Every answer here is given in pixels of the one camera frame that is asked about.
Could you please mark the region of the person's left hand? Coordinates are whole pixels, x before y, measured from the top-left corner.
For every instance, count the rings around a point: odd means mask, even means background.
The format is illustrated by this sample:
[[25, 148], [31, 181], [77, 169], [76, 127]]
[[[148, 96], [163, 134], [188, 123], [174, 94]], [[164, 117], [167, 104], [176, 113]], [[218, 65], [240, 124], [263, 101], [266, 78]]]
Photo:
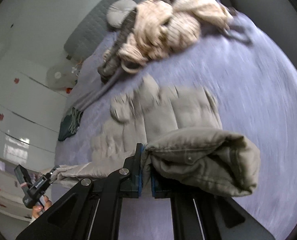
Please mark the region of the person's left hand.
[[44, 195], [43, 196], [43, 203], [41, 204], [37, 204], [32, 208], [32, 217], [34, 219], [37, 219], [38, 217], [40, 217], [40, 213], [42, 211], [46, 211], [47, 209], [49, 209], [52, 206], [52, 201], [48, 198], [48, 196]]

